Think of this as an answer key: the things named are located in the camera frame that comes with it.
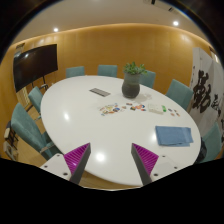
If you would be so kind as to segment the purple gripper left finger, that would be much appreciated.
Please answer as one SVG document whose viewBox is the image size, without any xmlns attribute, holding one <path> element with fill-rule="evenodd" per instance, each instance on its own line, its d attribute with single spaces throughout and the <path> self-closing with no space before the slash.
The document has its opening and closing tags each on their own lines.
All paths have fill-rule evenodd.
<svg viewBox="0 0 224 224">
<path fill-rule="evenodd" d="M 65 162 L 71 172 L 70 181 L 72 183 L 79 184 L 90 154 L 91 145 L 87 143 L 64 155 Z"/>
</svg>

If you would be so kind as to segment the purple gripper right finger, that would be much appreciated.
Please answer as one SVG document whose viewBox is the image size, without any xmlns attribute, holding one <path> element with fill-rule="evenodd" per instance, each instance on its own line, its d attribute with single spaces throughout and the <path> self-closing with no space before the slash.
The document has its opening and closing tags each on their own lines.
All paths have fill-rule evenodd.
<svg viewBox="0 0 224 224">
<path fill-rule="evenodd" d="M 139 172 L 142 184 L 150 184 L 152 182 L 150 175 L 159 156 L 135 143 L 132 144 L 131 154 Z"/>
</svg>

